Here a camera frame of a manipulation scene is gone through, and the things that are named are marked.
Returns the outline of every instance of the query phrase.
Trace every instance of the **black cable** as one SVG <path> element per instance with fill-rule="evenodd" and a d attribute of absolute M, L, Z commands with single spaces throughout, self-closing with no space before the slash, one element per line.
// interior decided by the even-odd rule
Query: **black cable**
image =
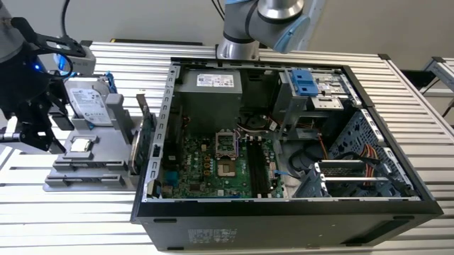
<path fill-rule="evenodd" d="M 429 89 L 431 89 L 431 87 L 439 82 L 439 79 L 427 87 L 427 89 L 421 93 L 421 95 L 423 95 Z"/>
<path fill-rule="evenodd" d="M 310 168 L 310 167 L 305 164 L 303 159 L 301 158 L 301 155 L 299 155 L 299 163 L 303 165 L 303 167 Z"/>
<path fill-rule="evenodd" d="M 62 27 L 62 35 L 63 37 L 68 36 L 66 32 L 66 11 L 68 10 L 70 0 L 64 0 L 62 16 L 60 16 L 60 27 Z"/>
<path fill-rule="evenodd" d="M 223 8 L 222 8 L 222 4 L 219 3 L 219 0 L 218 0 L 218 4 L 219 4 L 220 12 L 222 12 L 222 14 L 226 16 L 226 13 L 224 13 L 224 10 L 223 10 Z"/>
<path fill-rule="evenodd" d="M 449 111 L 451 110 L 451 107 L 447 107 L 446 111 L 442 113 L 442 117 L 445 118 L 446 115 L 449 114 Z"/>
<path fill-rule="evenodd" d="M 218 6 L 216 6 L 214 0 L 211 0 L 211 3 L 212 3 L 212 5 L 214 5 L 214 7 L 215 7 L 215 10 L 216 10 L 218 13 L 219 13 L 219 16 L 220 16 L 222 20 L 224 20 L 224 16 L 222 15 L 222 13 L 220 13 L 220 11 L 219 11 L 219 8 L 218 8 Z"/>

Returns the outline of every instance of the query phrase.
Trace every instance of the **power supply label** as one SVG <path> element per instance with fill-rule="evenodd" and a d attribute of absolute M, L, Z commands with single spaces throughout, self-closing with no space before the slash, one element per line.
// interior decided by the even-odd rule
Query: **power supply label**
<path fill-rule="evenodd" d="M 190 229 L 191 243 L 232 243 L 236 236 L 236 228 Z"/>
<path fill-rule="evenodd" d="M 112 124 L 99 92 L 94 89 L 72 88 L 71 93 L 75 98 L 71 103 L 83 113 L 84 119 L 94 125 Z"/>
<path fill-rule="evenodd" d="M 199 74 L 198 87 L 234 88 L 234 76 L 227 74 Z"/>

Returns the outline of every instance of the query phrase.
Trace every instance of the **blue plastic tab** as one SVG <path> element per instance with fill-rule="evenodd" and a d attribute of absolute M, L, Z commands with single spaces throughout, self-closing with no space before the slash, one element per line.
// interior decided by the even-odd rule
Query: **blue plastic tab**
<path fill-rule="evenodd" d="M 309 70 L 293 69 L 290 72 L 291 82 L 299 96 L 314 97 L 319 94 L 317 82 Z"/>
<path fill-rule="evenodd" d="M 107 71 L 106 77 L 107 77 L 107 80 L 108 80 L 108 90 L 110 90 L 111 93 L 116 94 L 118 91 L 116 91 L 116 86 L 115 86 L 115 79 L 114 79 L 114 75 L 110 71 Z"/>

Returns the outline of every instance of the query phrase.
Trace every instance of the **aluminum extrusion table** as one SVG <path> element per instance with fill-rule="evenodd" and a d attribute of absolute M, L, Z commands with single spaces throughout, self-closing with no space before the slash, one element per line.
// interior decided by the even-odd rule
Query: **aluminum extrusion table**
<path fill-rule="evenodd" d="M 214 47 L 207 46 L 95 42 L 91 49 L 98 58 L 96 73 L 111 71 L 115 75 L 131 115 L 140 114 L 136 94 L 146 94 L 151 111 L 159 112 L 171 57 L 215 57 Z M 282 55 L 269 49 L 260 50 L 260 59 L 351 67 L 445 215 L 373 248 L 208 253 L 454 254 L 454 131 L 394 63 L 374 54 Z M 64 141 L 68 132 L 55 129 L 55 133 Z M 11 148 L 0 154 L 0 253 L 156 252 L 142 226 L 128 222 L 134 192 L 42 190 L 55 159 L 56 155 L 25 154 Z"/>

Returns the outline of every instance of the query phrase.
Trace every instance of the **wire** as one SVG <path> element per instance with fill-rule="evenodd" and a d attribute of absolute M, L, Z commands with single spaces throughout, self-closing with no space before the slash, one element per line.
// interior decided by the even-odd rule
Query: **wire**
<path fill-rule="evenodd" d="M 183 117 L 183 120 L 186 121 L 186 124 L 183 126 L 183 129 L 184 129 L 191 122 L 191 117 Z"/>
<path fill-rule="evenodd" d="M 447 107 L 447 109 L 446 109 L 446 111 L 442 113 L 442 117 L 445 118 L 446 117 L 446 115 L 449 114 L 449 111 L 451 110 L 451 107 Z"/>
<path fill-rule="evenodd" d="M 439 82 L 439 79 L 427 87 L 427 89 L 421 93 L 421 95 L 423 95 L 429 89 L 431 89 L 431 87 Z"/>
<path fill-rule="evenodd" d="M 305 148 L 301 148 L 299 150 L 297 150 L 289 157 L 289 166 L 290 168 L 287 169 L 290 174 L 293 175 L 294 178 L 299 179 L 299 174 L 298 172 L 302 171 L 309 171 L 309 169 L 303 169 L 303 168 L 298 168 L 295 167 L 295 165 L 293 164 L 293 160 L 294 158 L 305 151 Z"/>
<path fill-rule="evenodd" d="M 222 20 L 224 20 L 224 16 L 222 15 L 222 13 L 220 13 L 220 11 L 219 11 L 219 8 L 218 8 L 218 6 L 216 6 L 214 0 L 211 0 L 211 3 L 212 3 L 212 5 L 214 5 L 214 7 L 215 7 L 215 10 L 216 10 L 218 13 L 219 13 L 219 16 L 220 16 Z"/>
<path fill-rule="evenodd" d="M 327 159 L 327 153 L 326 153 L 325 144 L 323 144 L 323 140 L 322 140 L 321 134 L 319 134 L 319 142 L 321 142 L 321 146 L 322 146 L 322 150 L 323 150 L 323 159 Z"/>
<path fill-rule="evenodd" d="M 222 4 L 219 3 L 219 0 L 218 0 L 218 5 L 219 5 L 219 9 L 220 9 L 222 14 L 226 16 L 226 13 L 224 13 L 224 10 L 222 8 Z"/>
<path fill-rule="evenodd" d="M 370 147 L 370 149 L 373 151 L 373 157 L 375 159 L 378 159 L 378 154 L 377 154 L 377 151 L 375 151 L 374 147 L 371 145 L 369 145 L 369 147 Z M 374 177 L 374 168 L 373 167 L 371 167 L 370 177 Z"/>
<path fill-rule="evenodd" d="M 63 10 L 62 10 L 62 16 L 60 16 L 62 35 L 64 37 L 68 36 L 68 33 L 66 32 L 66 11 L 68 10 L 68 5 L 70 5 L 70 0 L 66 0 L 63 4 Z"/>
<path fill-rule="evenodd" d="M 264 126 L 259 127 L 259 129 L 254 129 L 254 128 L 251 128 L 250 126 L 246 126 L 246 127 L 244 127 L 244 125 L 240 124 L 240 123 L 236 123 L 236 126 L 238 126 L 242 130 L 244 130 L 246 132 L 248 132 L 248 133 L 260 133 L 260 132 L 267 131 L 267 129 L 262 129 L 262 128 L 264 128 Z"/>
<path fill-rule="evenodd" d="M 235 129 L 235 133 L 238 134 L 236 140 L 239 140 L 242 138 L 242 134 L 239 133 L 236 129 Z"/>

